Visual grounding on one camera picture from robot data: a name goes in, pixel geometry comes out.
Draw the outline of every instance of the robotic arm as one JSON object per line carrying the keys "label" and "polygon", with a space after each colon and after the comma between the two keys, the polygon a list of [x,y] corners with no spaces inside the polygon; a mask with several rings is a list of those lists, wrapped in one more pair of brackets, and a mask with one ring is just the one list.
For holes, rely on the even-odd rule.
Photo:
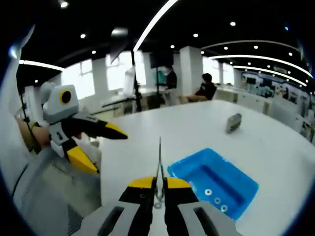
{"label": "robotic arm", "polygon": [[79,101],[74,85],[57,86],[45,82],[40,88],[43,117],[49,124],[50,144],[60,156],[75,168],[98,173],[96,165],[77,146],[72,136],[85,132],[91,137],[127,139],[128,136],[115,125],[79,111]]}

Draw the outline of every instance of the metal washer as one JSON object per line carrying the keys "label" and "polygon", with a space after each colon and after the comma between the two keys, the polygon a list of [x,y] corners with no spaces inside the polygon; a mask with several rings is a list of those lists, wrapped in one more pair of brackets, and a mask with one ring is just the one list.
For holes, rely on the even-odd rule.
{"label": "metal washer", "polygon": [[215,204],[220,204],[221,203],[221,199],[220,198],[215,198]]}
{"label": "metal washer", "polygon": [[209,188],[207,188],[207,189],[205,190],[205,195],[210,196],[211,194],[212,194],[212,190],[209,189]]}
{"label": "metal washer", "polygon": [[154,203],[154,208],[155,209],[161,209],[162,208],[162,203],[161,202]]}
{"label": "metal washer", "polygon": [[221,206],[221,211],[222,212],[227,212],[227,209],[228,209],[227,205],[222,205]]}

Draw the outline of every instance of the white tabletop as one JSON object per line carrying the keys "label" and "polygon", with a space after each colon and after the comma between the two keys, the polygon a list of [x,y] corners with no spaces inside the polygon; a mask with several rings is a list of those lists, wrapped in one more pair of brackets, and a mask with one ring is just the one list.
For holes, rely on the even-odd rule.
{"label": "white tabletop", "polygon": [[[239,130],[225,134],[226,120],[243,116]],[[102,139],[102,203],[116,201],[135,178],[152,176],[158,140],[165,169],[204,148],[212,148],[249,175],[259,190],[236,228],[244,236],[281,235],[298,213],[313,182],[315,147],[282,123],[236,104],[214,100],[145,111],[112,120],[128,140]],[[150,235],[167,235],[154,211]]]}

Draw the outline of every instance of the small metal object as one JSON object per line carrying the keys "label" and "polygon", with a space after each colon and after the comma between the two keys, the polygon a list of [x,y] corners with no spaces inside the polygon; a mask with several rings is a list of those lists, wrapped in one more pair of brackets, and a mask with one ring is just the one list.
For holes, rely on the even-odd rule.
{"label": "small metal object", "polygon": [[226,127],[225,127],[225,132],[227,134],[232,133],[235,131],[242,122],[242,115],[237,113],[227,119]]}
{"label": "small metal object", "polygon": [[209,188],[207,188],[207,189],[205,190],[205,195],[210,196],[211,194],[212,194],[212,190],[209,189]]}
{"label": "small metal object", "polygon": [[227,212],[227,209],[228,209],[227,205],[222,205],[221,206],[221,211],[222,212]]}
{"label": "small metal object", "polygon": [[221,203],[221,199],[220,198],[215,198],[215,204],[220,204]]}
{"label": "small metal object", "polygon": [[154,208],[155,209],[161,209],[162,208],[162,203],[160,203],[160,202],[154,203]]}

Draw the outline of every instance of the seated person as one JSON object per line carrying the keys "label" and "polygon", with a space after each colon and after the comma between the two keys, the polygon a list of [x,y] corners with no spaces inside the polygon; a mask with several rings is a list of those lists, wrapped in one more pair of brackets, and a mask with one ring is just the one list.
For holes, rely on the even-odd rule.
{"label": "seated person", "polygon": [[204,83],[201,84],[200,89],[193,95],[186,97],[188,102],[199,102],[211,100],[216,92],[216,86],[212,83],[212,76],[209,73],[203,74],[202,79]]}

